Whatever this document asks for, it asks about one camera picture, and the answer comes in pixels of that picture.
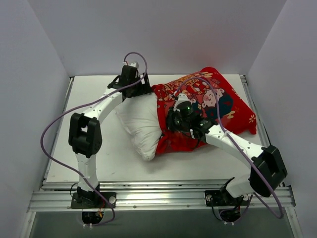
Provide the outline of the white pillow insert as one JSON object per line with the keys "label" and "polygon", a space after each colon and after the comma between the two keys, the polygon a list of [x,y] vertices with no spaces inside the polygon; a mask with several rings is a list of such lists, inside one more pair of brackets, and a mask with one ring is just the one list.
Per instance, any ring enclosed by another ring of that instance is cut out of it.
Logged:
{"label": "white pillow insert", "polygon": [[152,160],[162,135],[156,95],[151,93],[125,99],[115,108],[115,114],[142,159]]}

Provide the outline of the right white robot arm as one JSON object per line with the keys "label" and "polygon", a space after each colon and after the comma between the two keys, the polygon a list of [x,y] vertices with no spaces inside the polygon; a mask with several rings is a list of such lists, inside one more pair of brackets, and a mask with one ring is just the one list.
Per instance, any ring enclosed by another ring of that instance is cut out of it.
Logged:
{"label": "right white robot arm", "polygon": [[223,129],[217,121],[194,112],[189,101],[170,107],[166,124],[173,132],[182,132],[222,149],[249,168],[249,174],[233,177],[222,186],[220,199],[224,204],[230,205],[238,197],[250,193],[270,197],[287,176],[287,169],[277,147],[254,144]]}

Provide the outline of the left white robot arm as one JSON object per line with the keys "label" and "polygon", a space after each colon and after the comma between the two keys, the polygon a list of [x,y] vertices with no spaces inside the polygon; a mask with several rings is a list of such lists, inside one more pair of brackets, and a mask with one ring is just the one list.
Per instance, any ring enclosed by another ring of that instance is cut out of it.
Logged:
{"label": "left white robot arm", "polygon": [[70,119],[68,143],[76,155],[81,173],[78,198],[89,208],[99,204],[96,155],[102,146],[101,124],[110,112],[125,99],[151,93],[148,76],[138,72],[137,62],[125,62],[121,71],[106,88],[98,102]]}

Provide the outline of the red printed pillowcase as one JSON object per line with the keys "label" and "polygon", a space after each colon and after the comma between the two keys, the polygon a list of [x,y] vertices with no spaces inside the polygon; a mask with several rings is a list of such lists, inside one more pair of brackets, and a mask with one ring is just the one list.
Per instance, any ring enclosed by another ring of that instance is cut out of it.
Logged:
{"label": "red printed pillowcase", "polygon": [[152,86],[157,97],[158,121],[162,130],[156,154],[189,152],[204,145],[186,134],[167,129],[168,110],[175,103],[174,94],[178,89],[186,94],[195,112],[211,119],[220,118],[225,129],[235,134],[245,131],[257,133],[255,113],[215,68],[205,67],[172,82]]}

